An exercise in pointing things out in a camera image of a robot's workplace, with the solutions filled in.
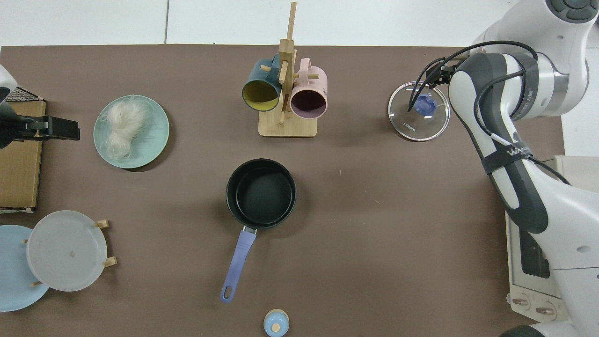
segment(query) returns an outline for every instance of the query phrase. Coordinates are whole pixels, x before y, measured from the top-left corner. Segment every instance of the wire rack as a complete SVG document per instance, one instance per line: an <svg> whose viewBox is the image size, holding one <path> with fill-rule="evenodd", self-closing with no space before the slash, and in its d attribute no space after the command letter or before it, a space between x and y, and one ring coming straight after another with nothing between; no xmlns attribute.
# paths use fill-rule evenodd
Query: wire rack
<svg viewBox="0 0 599 337"><path fill-rule="evenodd" d="M7 102L31 102L31 101L45 101L45 99L35 95L21 87L17 87L13 90L8 97Z"/></svg>

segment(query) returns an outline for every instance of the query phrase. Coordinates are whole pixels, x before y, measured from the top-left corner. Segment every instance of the blue pan handle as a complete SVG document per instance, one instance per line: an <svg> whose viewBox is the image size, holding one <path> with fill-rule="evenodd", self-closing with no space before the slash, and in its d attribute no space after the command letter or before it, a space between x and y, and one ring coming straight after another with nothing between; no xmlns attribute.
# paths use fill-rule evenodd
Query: blue pan handle
<svg viewBox="0 0 599 337"><path fill-rule="evenodd" d="M235 248L235 253L233 254L233 259L231 260L231 265L229 266L229 271L226 274L223 290L220 292L221 301L229 303L233 300L233 295L235 295L235 289L237 288L237 283L239 283L239 277L241 276L243 265L246 263L247 253L250 251L255 239L255 231L250 232L246 230L245 227L244 230L239 233L237 247Z"/></svg>

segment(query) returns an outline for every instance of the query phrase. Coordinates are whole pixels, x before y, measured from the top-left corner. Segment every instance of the pink mug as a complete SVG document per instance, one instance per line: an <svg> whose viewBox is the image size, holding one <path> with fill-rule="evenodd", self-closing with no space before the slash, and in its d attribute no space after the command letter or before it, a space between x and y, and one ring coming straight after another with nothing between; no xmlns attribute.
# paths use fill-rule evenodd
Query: pink mug
<svg viewBox="0 0 599 337"><path fill-rule="evenodd" d="M327 78L324 70L314 67L310 58L299 62L299 78L294 81L289 98L291 111L299 117L314 119L326 112ZM308 75L318 75L318 79L309 79Z"/></svg>

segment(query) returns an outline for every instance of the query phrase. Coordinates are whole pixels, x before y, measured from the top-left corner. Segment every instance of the green plate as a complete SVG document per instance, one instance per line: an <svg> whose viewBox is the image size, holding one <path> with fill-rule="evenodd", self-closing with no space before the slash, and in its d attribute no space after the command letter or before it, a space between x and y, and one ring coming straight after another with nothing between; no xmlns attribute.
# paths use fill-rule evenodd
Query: green plate
<svg viewBox="0 0 599 337"><path fill-rule="evenodd" d="M111 128L110 123L107 121L96 120L96 125L93 127L93 143L102 159L106 160L109 164L121 169L135 169L153 161L164 150L168 141L168 118L164 109L158 103L140 95L128 95L117 98L110 102L102 112L110 109L114 103L123 100L142 100L150 106L148 120L144 128L133 139L133 142L131 142L131 155L126 160L114 160L108 156L105 142L108 135L110 135Z"/></svg>

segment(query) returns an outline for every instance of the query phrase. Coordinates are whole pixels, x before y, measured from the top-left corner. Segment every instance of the handle hole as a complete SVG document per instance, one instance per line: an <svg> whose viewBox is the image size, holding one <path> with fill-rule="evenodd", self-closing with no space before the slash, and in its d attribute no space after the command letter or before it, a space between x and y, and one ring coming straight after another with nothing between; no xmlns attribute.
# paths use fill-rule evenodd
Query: handle hole
<svg viewBox="0 0 599 337"><path fill-rule="evenodd" d="M232 293L232 292L233 292L233 288L231 288L231 287L227 286L227 287L225 288L225 293L223 294L223 297L224 297L226 300L230 299L230 298L231 298L231 293Z"/></svg>

